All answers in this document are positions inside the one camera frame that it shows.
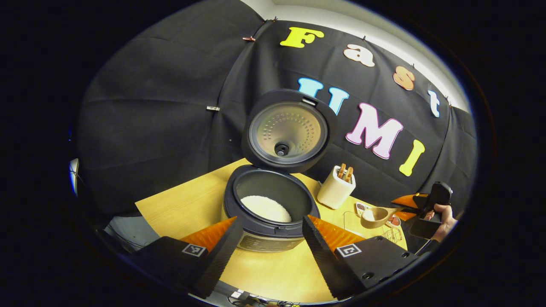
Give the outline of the wooden spoon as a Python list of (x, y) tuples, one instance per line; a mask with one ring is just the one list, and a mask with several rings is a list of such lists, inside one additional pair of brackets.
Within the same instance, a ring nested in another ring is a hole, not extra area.
[(371, 207), (361, 214), (360, 223), (365, 229), (378, 229), (401, 208)]

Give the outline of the white toaster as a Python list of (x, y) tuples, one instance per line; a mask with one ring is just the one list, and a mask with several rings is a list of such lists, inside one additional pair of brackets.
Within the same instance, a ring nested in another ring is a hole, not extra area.
[(337, 177), (339, 167), (340, 166), (338, 165), (333, 167), (329, 175), (320, 186), (317, 196), (317, 199), (321, 204), (331, 209), (341, 208), (342, 204), (345, 202), (345, 200), (347, 200), (347, 198), (356, 188), (354, 173), (352, 175), (351, 183), (347, 183), (344, 180), (345, 175), (343, 176), (343, 180)]

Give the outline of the clear wire chopstick holder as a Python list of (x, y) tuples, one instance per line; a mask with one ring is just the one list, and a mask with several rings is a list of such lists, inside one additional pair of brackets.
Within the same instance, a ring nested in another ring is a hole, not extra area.
[(382, 231), (381, 233), (382, 237), (388, 239), (392, 243), (404, 242), (404, 234), (401, 227), (398, 227), (398, 226), (389, 227), (387, 225), (383, 225), (381, 227), (381, 231)]

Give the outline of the heap of white rice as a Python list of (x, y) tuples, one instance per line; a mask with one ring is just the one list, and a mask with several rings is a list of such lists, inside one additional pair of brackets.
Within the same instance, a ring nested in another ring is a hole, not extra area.
[(292, 222), (292, 217), (287, 209), (268, 197), (251, 195), (242, 198), (241, 202), (248, 210), (261, 218), (275, 222)]

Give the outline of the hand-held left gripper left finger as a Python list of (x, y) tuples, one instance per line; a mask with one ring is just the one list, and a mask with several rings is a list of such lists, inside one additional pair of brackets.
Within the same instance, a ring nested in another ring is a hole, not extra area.
[(231, 217), (182, 239), (164, 236), (129, 259), (172, 291), (207, 298), (242, 237), (242, 218)]

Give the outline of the black backdrop cloth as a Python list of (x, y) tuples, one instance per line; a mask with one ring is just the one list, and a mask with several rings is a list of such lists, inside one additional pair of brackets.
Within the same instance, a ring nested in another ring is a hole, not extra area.
[(247, 116), (276, 89), (339, 109), (336, 135), (306, 176), (322, 182), (343, 162), (354, 168), (352, 195), (370, 204), (442, 181), (454, 213), (466, 206), (474, 121), (421, 64), (331, 27), (264, 20), (242, 0), (203, 0), (130, 40), (84, 95), (76, 144), (101, 211), (135, 211), (139, 200), (242, 159)]

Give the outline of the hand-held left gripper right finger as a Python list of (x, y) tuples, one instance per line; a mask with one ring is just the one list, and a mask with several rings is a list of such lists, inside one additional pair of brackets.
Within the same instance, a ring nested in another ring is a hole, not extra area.
[(363, 238), (310, 214), (302, 233), (331, 295), (339, 300), (394, 279), (417, 259), (379, 235)]

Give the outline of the dark grey rice cooker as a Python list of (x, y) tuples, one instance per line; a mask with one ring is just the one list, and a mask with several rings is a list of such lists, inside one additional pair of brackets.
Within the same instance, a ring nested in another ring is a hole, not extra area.
[[(318, 163), (336, 126), (336, 113), (326, 103), (297, 90), (272, 90), (257, 100), (242, 130), (242, 152), (248, 164), (232, 171), (222, 202), (226, 218), (242, 218), (240, 249), (285, 252), (304, 240), (302, 220), (308, 214), (320, 214), (310, 190), (295, 175)], [(241, 202), (251, 195), (279, 202), (292, 222), (254, 214)]]

